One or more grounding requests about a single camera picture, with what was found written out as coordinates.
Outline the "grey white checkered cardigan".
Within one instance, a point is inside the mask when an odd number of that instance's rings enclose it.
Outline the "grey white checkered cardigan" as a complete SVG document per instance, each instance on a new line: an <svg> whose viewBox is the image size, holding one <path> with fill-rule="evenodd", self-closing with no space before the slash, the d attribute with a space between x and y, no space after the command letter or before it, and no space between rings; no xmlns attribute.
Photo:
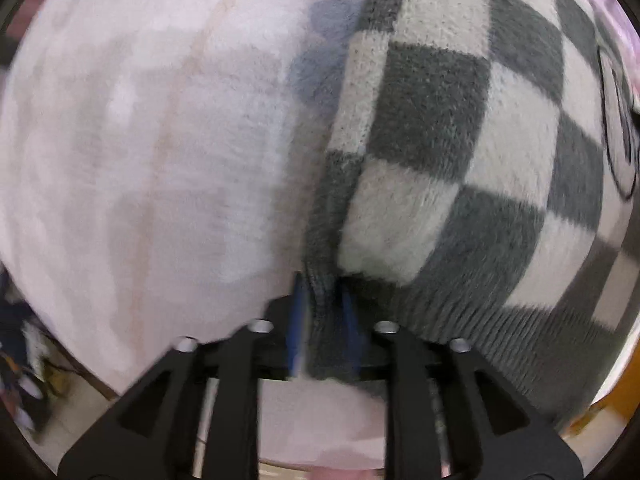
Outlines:
<svg viewBox="0 0 640 480"><path fill-rule="evenodd" d="M344 278L567 426L639 312L630 104L589 0L366 0L309 221L308 373L352 378Z"/></svg>

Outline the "floral white bed sheet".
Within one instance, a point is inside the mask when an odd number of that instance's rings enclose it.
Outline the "floral white bed sheet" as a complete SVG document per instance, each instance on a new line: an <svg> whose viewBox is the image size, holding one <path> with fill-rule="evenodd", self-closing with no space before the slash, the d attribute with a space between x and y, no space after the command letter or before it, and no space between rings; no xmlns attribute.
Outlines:
<svg viewBox="0 0 640 480"><path fill-rule="evenodd" d="M1 101L1 260L101 382L288 292L363 0L44 0Z"/></svg>

